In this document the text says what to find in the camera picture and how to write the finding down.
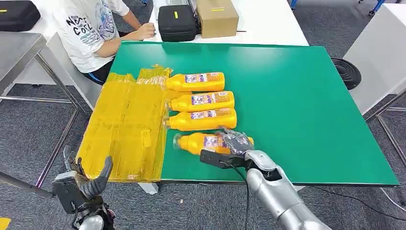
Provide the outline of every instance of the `robotic arm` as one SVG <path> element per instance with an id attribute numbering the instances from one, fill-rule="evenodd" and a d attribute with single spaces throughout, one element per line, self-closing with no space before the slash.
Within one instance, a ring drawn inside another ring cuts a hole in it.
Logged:
<path id="1" fill-rule="evenodd" d="M 71 157 L 73 154 L 70 146 L 65 146 L 63 153 L 66 172 L 56 176 L 52 182 L 52 189 L 66 213 L 75 214 L 72 228 L 114 230 L 115 214 L 100 196 L 113 169 L 112 158 L 106 157 L 100 175 L 94 180 L 89 180 L 82 168 L 81 158 L 76 163 Z"/>
<path id="2" fill-rule="evenodd" d="M 245 134 L 225 129 L 231 155 L 202 150 L 200 161 L 219 168 L 245 167 L 247 183 L 284 230 L 331 230 L 304 204 L 283 169 L 266 153 L 253 150 Z"/>

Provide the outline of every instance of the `white t-shirt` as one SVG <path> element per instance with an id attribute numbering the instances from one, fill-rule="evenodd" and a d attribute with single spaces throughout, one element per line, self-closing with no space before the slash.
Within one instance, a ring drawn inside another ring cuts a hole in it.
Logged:
<path id="1" fill-rule="evenodd" d="M 112 12 L 124 16 L 129 8 L 122 0 L 54 0 L 52 18 L 62 44 L 82 73 L 93 72 L 114 57 L 100 57 L 96 51 L 119 37 Z"/>

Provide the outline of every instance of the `yellow sticker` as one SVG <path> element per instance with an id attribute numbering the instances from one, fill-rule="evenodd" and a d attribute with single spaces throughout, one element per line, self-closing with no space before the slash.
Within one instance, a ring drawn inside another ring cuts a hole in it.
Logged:
<path id="1" fill-rule="evenodd" d="M 9 218 L 0 218 L 0 230 L 6 230 L 7 226 L 10 224 L 11 219 Z"/>
<path id="2" fill-rule="evenodd" d="M 211 8 L 211 10 L 212 11 L 223 11 L 224 8 L 223 7 L 221 7 L 221 8 Z"/>
<path id="3" fill-rule="evenodd" d="M 144 148 L 148 148 L 151 146 L 151 134 L 149 129 L 144 129 L 141 131 L 141 138 L 144 144 Z"/>

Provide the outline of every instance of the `orange bottle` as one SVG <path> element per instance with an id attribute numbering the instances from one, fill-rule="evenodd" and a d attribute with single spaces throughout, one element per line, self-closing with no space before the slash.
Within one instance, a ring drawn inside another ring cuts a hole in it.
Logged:
<path id="1" fill-rule="evenodd" d="M 187 94 L 170 101 L 168 107 L 180 112 L 234 108 L 234 94 L 231 91 Z"/>
<path id="2" fill-rule="evenodd" d="M 232 129 L 237 126 L 237 114 L 233 108 L 222 108 L 200 112 L 180 112 L 164 119 L 164 126 L 180 131 L 217 129 L 220 126 Z"/>
<path id="3" fill-rule="evenodd" d="M 251 144 L 254 139 L 248 137 Z M 221 154 L 230 154 L 230 149 L 223 138 L 216 134 L 193 133 L 188 136 L 176 135 L 173 138 L 173 144 L 177 148 L 189 151 L 191 154 L 200 155 L 201 150 L 209 150 Z"/>
<path id="4" fill-rule="evenodd" d="M 224 90 L 224 74 L 221 72 L 176 74 L 166 80 L 166 87 L 179 92 L 207 92 Z"/>

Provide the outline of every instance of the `person's hand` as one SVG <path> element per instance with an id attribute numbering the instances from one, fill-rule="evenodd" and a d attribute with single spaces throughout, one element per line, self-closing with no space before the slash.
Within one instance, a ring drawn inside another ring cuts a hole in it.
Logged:
<path id="1" fill-rule="evenodd" d="M 155 26 L 153 23 L 145 23 L 137 31 L 131 32 L 128 35 L 131 40 L 136 41 L 152 38 L 155 36 Z"/>
<path id="2" fill-rule="evenodd" d="M 236 132 L 221 127 L 223 132 L 218 132 L 223 137 L 224 143 L 230 148 L 234 155 L 243 155 L 247 150 L 253 150 L 254 145 L 249 141 L 245 133 Z"/>

